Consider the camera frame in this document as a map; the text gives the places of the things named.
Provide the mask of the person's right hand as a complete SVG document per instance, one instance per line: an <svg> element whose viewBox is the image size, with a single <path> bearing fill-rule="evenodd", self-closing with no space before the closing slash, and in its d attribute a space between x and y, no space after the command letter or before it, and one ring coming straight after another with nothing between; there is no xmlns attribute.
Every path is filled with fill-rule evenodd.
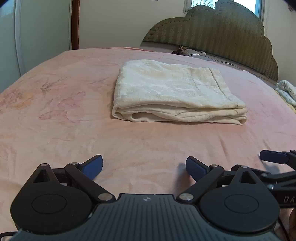
<svg viewBox="0 0 296 241"><path fill-rule="evenodd" d="M290 213L288 238L289 241L296 241L296 208Z"/></svg>

